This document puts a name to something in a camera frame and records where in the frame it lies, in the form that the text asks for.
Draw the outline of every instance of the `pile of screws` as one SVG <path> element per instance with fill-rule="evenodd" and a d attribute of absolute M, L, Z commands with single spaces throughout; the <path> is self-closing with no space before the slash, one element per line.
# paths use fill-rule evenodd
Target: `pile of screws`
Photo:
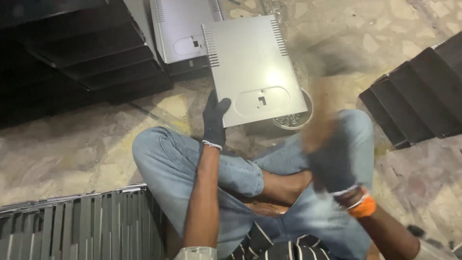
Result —
<path fill-rule="evenodd" d="M 287 116 L 274 118 L 274 120 L 283 126 L 295 127 L 298 126 L 298 123 L 300 122 L 300 114 L 290 114 Z"/>

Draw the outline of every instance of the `dusty floor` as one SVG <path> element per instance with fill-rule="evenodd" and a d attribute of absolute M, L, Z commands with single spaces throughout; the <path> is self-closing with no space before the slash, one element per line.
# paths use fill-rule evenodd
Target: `dusty floor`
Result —
<path fill-rule="evenodd" d="M 230 19 L 274 13 L 295 52 L 327 38 L 346 57 L 360 57 L 350 59 L 347 74 L 331 77 L 341 96 L 338 108 L 362 108 L 358 95 L 376 78 L 462 26 L 462 1 L 453 0 L 222 2 Z M 301 57 L 292 60 L 302 87 L 309 88 Z M 211 78 L 180 82 L 171 91 L 131 104 L 100 104 L 0 131 L 0 205 L 142 181 L 132 159 L 134 137 L 153 126 L 200 136 L 211 88 Z M 227 130 L 227 139 L 229 149 L 252 156 L 283 137 L 250 135 L 239 126 Z M 390 147 L 376 127 L 377 200 L 404 224 L 425 228 L 444 245 L 461 243 L 462 136 L 399 151 Z"/>

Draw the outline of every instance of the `person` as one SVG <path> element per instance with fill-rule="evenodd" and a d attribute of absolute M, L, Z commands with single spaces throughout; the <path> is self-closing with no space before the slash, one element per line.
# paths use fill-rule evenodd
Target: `person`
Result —
<path fill-rule="evenodd" d="M 332 137 L 312 153 L 295 134 L 245 160 L 223 150 L 222 118 L 230 105 L 210 94 L 202 142 L 163 127 L 133 142 L 141 175 L 183 238 L 176 259 L 362 260 L 371 239 L 387 260 L 450 259 L 424 246 L 370 196 L 374 144 L 366 113 L 340 111 Z M 313 178 L 327 192 L 317 192 Z M 231 193 L 290 209 L 260 216 Z"/>

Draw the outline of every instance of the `light blue jeans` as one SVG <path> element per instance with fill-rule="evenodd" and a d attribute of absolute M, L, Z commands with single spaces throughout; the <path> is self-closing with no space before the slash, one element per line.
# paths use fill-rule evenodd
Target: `light blue jeans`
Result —
<path fill-rule="evenodd" d="M 369 116 L 359 110 L 340 112 L 340 128 L 348 133 L 351 165 L 358 181 L 372 188 L 374 144 Z M 219 186 L 247 197 L 263 190 L 261 169 L 289 175 L 310 168 L 300 149 L 299 135 L 269 148 L 253 160 L 222 152 Z M 142 131 L 133 142 L 133 157 L 154 198 L 182 237 L 202 143 L 174 131 L 155 127 Z M 219 189 L 218 258 L 232 253 L 256 221 L 273 241 L 296 241 L 312 234 L 340 259 L 366 258 L 370 238 L 328 194 L 315 193 L 310 184 L 296 203 L 280 217 L 256 216 L 242 202 Z"/>

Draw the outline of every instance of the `work glove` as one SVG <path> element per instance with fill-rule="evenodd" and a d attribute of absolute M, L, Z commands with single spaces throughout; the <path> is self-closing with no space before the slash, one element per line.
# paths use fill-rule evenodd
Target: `work glove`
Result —
<path fill-rule="evenodd" d="M 217 103 L 215 91 L 210 92 L 207 104 L 202 116 L 204 118 L 204 138 L 203 143 L 223 150 L 226 136 L 223 128 L 223 115 L 231 106 L 231 99 L 224 98 Z"/>
<path fill-rule="evenodd" d="M 320 181 L 333 196 L 340 196 L 357 187 L 352 173 L 348 139 L 342 125 L 335 124 L 332 136 L 308 157 L 315 180 Z"/>

